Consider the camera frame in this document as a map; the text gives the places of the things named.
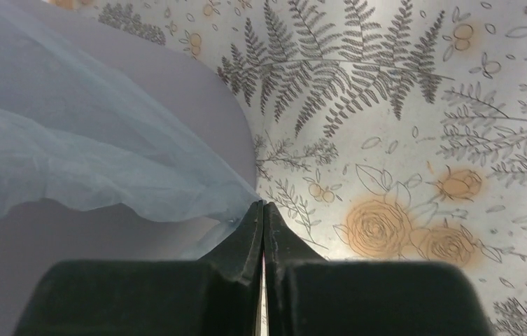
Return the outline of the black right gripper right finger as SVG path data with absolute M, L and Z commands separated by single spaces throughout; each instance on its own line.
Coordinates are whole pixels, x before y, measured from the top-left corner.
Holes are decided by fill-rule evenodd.
M 270 335 L 491 335 L 474 288 L 443 262 L 328 261 L 263 208 Z

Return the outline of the light blue plastic trash bag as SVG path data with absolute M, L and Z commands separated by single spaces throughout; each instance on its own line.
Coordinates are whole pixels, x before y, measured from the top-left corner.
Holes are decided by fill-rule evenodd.
M 0 1 L 0 218 L 41 199 L 79 211 L 123 204 L 155 222 L 211 218 L 197 257 L 258 196 L 137 84 Z

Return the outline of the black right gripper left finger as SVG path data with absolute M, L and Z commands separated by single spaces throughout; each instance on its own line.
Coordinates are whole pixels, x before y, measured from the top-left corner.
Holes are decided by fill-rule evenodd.
M 65 260 L 41 278 L 15 335 L 259 335 L 263 203 L 197 260 Z

